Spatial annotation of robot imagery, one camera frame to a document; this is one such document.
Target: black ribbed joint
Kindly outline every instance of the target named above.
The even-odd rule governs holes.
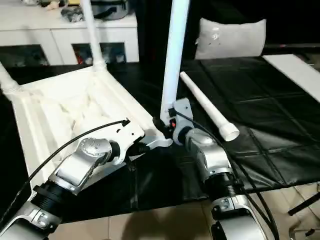
[[[212,175],[204,182],[204,185],[211,201],[242,194],[242,185],[232,172]]]
[[[35,186],[33,190],[37,193],[31,203],[59,218],[62,217],[68,204],[75,197],[70,191],[52,181]]]

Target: tile floor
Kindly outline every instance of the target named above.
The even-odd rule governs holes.
[[[317,186],[304,185],[262,193],[275,218],[281,240],[290,240],[289,229],[320,229],[320,202],[294,216],[288,210],[301,203],[304,198],[316,193]],[[134,212],[88,221],[62,224],[50,235],[50,240],[212,240],[210,227],[211,203],[193,202],[174,207]],[[268,240],[273,240],[263,224]],[[296,234],[296,240],[319,240],[316,232],[309,238],[305,231]]]

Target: white cabinet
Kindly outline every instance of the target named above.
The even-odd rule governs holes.
[[[79,64],[80,61],[85,61],[86,57],[91,56],[87,29],[52,29],[51,32],[64,64]],[[97,34],[102,55],[107,63],[139,62],[136,27],[98,28]]]
[[[0,31],[0,61],[5,67],[23,64],[62,65],[56,42],[48,29]]]
[[[0,61],[16,57],[23,66],[31,55],[43,65],[75,65],[90,58],[86,22],[67,22],[61,9],[51,11],[26,6],[20,0],[0,0]],[[96,21],[102,54],[106,62],[138,62],[138,33],[135,14],[118,20]]]

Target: cabinet door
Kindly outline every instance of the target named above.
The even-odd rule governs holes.
[[[50,30],[0,31],[0,62],[5,67],[62,65]]]
[[[90,39],[86,28],[52,29],[64,64],[91,64]],[[136,27],[98,28],[98,40],[107,63],[139,62]]]

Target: gray pillow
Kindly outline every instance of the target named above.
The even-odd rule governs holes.
[[[195,59],[259,56],[266,40],[266,20],[245,24],[221,24],[200,20]]]

